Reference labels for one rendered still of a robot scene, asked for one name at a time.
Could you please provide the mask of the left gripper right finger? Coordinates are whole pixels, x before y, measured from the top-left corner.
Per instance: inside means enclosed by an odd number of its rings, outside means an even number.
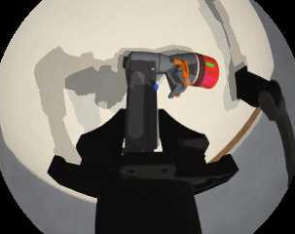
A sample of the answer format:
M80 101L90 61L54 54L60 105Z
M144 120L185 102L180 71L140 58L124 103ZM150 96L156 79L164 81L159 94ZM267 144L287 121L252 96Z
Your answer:
M165 109L159 109L158 112L163 152L173 155L175 165L205 167L204 153L209 146L208 137L179 124Z

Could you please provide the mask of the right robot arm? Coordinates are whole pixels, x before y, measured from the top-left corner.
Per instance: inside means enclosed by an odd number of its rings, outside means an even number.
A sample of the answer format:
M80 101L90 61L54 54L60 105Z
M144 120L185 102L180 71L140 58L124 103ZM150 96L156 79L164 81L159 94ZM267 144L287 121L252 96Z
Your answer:
M275 79L268 81L259 75L249 73L247 66L244 66L236 71L236 83L237 98L241 98L255 108L260 106L261 110L267 114L269 121L276 121L280 139L282 139L284 159L286 159L287 187L290 186L295 175L295 136L279 82Z

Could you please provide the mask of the grey hose nozzle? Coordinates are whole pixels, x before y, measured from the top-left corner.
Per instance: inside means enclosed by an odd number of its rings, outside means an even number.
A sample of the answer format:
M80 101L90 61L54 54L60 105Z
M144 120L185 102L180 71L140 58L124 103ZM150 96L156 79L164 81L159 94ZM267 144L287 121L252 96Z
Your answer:
M220 77L216 59L197 52L171 56L130 52L124 56L123 68L128 83L123 153L155 152L160 145L156 74L166 75L167 98L178 98L187 86L212 89Z

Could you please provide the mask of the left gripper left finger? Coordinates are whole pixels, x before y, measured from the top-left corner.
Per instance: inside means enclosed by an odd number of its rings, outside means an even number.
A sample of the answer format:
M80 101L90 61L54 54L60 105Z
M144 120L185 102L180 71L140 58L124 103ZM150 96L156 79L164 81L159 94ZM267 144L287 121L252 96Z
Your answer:
M81 134L76 144L82 169L120 167L125 139L125 112L119 112L91 132Z

